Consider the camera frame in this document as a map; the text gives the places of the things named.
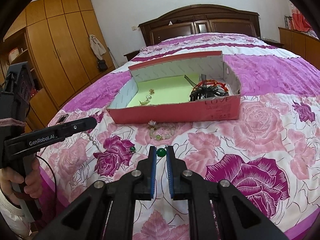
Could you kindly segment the person's left hand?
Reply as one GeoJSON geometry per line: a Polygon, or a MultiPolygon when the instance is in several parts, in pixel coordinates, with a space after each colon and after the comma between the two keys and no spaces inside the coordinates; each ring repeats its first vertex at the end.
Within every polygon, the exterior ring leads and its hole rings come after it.
{"type": "Polygon", "coordinates": [[[25,182],[24,192],[29,194],[31,198],[40,198],[42,194],[42,179],[40,175],[40,163],[38,159],[34,159],[31,163],[31,172],[23,178],[19,173],[11,168],[1,169],[1,191],[13,204],[18,205],[19,200],[15,196],[12,189],[12,183],[21,184],[25,182]]]}

